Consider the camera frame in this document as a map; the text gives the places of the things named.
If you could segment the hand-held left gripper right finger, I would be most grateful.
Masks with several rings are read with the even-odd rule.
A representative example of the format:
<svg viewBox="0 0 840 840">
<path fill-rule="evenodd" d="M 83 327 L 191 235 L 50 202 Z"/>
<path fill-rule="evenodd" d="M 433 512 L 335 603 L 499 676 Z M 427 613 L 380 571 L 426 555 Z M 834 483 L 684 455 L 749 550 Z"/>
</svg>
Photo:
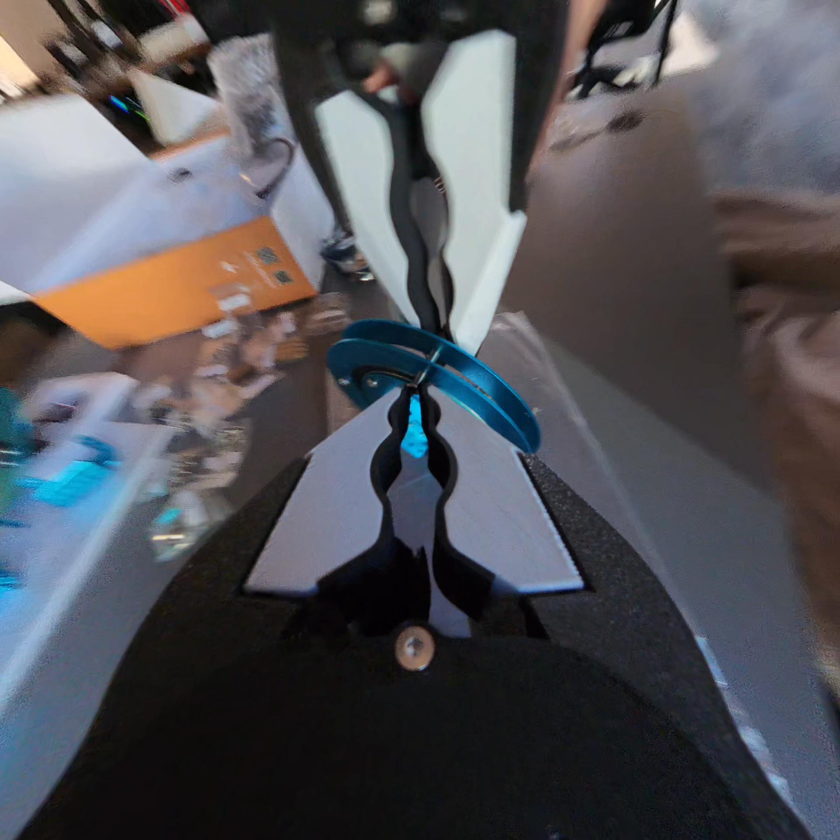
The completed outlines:
<svg viewBox="0 0 840 840">
<path fill-rule="evenodd" d="M 427 467 L 440 488 L 433 573 L 444 595 L 579 592 L 584 578 L 521 450 L 434 385 L 421 391 Z"/>
</svg>

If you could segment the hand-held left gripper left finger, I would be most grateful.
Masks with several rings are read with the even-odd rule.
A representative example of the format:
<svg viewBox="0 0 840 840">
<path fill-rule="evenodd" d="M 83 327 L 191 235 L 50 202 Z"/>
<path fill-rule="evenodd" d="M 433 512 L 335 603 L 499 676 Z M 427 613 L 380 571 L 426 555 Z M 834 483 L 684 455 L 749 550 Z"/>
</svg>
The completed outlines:
<svg viewBox="0 0 840 840">
<path fill-rule="evenodd" d="M 393 537 L 388 491 L 403 466 L 412 394 L 393 389 L 316 446 L 245 581 L 249 595 L 315 595 Z"/>
</svg>

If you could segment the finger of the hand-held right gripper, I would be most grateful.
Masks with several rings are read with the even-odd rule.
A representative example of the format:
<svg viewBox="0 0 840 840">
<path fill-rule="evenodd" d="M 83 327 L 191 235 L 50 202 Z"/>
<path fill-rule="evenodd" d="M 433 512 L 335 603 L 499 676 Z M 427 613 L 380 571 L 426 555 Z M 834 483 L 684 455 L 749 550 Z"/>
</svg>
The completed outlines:
<svg viewBox="0 0 840 840">
<path fill-rule="evenodd" d="M 412 207 L 413 161 L 402 111 L 375 94 L 345 89 L 315 114 L 353 236 L 374 277 L 410 324 L 438 331 L 427 247 Z"/>
<path fill-rule="evenodd" d="M 448 329 L 477 354 L 526 226 L 510 208 L 516 41 L 490 30 L 449 45 L 422 99 L 427 152 L 446 190 Z"/>
</svg>

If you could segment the blue round turntable base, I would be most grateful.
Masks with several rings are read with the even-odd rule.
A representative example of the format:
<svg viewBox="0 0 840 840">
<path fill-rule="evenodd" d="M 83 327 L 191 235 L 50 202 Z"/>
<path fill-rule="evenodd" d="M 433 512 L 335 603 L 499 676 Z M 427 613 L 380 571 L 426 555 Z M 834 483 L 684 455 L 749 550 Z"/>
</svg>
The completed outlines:
<svg viewBox="0 0 840 840">
<path fill-rule="evenodd" d="M 364 410 L 394 388 L 428 384 L 464 407 L 522 452 L 542 443 L 536 416 L 488 365 L 456 344 L 408 323 L 353 322 L 328 351 L 332 377 Z"/>
</svg>

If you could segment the grey desk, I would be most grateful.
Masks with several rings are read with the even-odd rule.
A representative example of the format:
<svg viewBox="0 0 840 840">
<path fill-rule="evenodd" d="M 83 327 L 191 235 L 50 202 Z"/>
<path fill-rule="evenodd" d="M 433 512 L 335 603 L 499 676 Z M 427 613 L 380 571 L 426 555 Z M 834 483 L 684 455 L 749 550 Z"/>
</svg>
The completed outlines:
<svg viewBox="0 0 840 840">
<path fill-rule="evenodd" d="M 544 157 L 501 294 L 544 343 L 766 500 L 728 570 L 758 615 L 734 632 L 809 838 L 838 838 L 836 735 L 784 515 L 764 492 L 729 278 L 694 161 L 656 100 L 591 99 L 605 132 Z M 757 838 L 667 717 L 551 640 L 540 595 L 444 595 L 440 488 L 421 391 L 388 491 L 393 537 L 315 595 L 245 581 L 323 440 L 362 413 L 315 338 L 245 414 L 233 485 L 131 508 L 98 575 L 2 707 L 2 838 Z M 547 496 L 537 488 L 548 510 Z M 572 558 L 590 588 L 582 563 Z"/>
</svg>

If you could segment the bubble wrap bundle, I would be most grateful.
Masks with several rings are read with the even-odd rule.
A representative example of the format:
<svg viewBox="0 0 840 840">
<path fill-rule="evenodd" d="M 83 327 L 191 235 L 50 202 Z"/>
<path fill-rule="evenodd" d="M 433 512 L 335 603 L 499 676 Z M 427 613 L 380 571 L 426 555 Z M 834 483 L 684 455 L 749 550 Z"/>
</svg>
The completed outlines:
<svg viewBox="0 0 840 840">
<path fill-rule="evenodd" d="M 287 137 L 274 42 L 268 33 L 232 37 L 209 52 L 207 64 L 239 157 L 251 161 Z"/>
</svg>

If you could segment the dark hardware bag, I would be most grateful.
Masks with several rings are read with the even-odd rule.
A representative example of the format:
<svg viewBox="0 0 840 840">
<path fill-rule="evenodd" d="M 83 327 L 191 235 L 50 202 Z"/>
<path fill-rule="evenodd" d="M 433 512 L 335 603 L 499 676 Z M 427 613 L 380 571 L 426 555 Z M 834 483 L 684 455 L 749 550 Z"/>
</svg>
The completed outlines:
<svg viewBox="0 0 840 840">
<path fill-rule="evenodd" d="M 359 250 L 351 232 L 336 225 L 331 235 L 322 241 L 321 257 L 335 271 L 352 281 L 373 281 L 368 261 Z"/>
</svg>

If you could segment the clear plastic bag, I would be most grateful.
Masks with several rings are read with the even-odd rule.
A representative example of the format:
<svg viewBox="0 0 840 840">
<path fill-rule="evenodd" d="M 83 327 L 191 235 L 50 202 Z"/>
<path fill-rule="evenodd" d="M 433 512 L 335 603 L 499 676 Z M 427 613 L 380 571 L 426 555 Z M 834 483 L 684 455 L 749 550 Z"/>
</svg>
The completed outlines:
<svg viewBox="0 0 840 840">
<path fill-rule="evenodd" d="M 598 662 L 662 712 L 710 765 L 751 837 L 809 838 L 791 802 L 774 724 L 760 719 L 734 632 L 758 615 L 732 578 L 737 524 L 699 490 L 763 524 L 766 500 L 719 463 L 544 343 L 522 312 L 495 316 L 479 359 L 529 404 L 542 431 L 527 471 L 590 588 L 532 601 L 552 641 Z"/>
</svg>

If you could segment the black office chair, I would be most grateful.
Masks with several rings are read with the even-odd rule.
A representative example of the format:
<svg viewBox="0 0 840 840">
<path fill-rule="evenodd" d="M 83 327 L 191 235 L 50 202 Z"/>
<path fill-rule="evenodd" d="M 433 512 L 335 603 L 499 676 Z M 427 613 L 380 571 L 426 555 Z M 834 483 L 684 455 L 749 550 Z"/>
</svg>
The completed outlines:
<svg viewBox="0 0 840 840">
<path fill-rule="evenodd" d="M 578 100 L 586 99 L 599 85 L 610 91 L 656 87 L 669 55 L 670 36 L 678 7 L 678 1 L 607 1 L 586 44 L 584 61 L 574 75 L 572 97 Z M 619 77 L 629 70 L 629 66 L 595 64 L 595 58 L 601 49 L 620 40 L 645 35 L 661 16 L 664 17 L 664 23 L 654 54 L 654 68 L 643 76 L 642 81 L 619 80 Z"/>
</svg>

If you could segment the pile of small parts bags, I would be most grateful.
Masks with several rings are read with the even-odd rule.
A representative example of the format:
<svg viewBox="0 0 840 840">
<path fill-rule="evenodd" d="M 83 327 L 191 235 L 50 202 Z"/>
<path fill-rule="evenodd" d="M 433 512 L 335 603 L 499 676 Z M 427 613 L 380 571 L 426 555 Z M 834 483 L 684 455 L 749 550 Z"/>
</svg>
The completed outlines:
<svg viewBox="0 0 840 840">
<path fill-rule="evenodd" d="M 161 466 L 165 491 L 232 484 L 252 438 L 246 409 L 309 357 L 310 339 L 350 323 L 350 298 L 340 291 L 272 313 L 247 303 L 202 331 L 185 369 L 159 373 L 133 395 L 138 418 L 173 431 Z"/>
</svg>

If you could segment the orange and white box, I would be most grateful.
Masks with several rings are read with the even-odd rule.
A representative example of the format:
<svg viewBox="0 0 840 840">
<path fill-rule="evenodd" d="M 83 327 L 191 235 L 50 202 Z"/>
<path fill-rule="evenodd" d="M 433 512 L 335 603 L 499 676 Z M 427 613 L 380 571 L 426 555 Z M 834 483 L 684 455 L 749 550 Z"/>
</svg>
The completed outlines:
<svg viewBox="0 0 840 840">
<path fill-rule="evenodd" d="M 87 101 L 2 107 L 2 293 L 123 349 L 320 290 L 329 203 L 305 155 L 266 200 L 226 136 L 153 159 Z"/>
</svg>

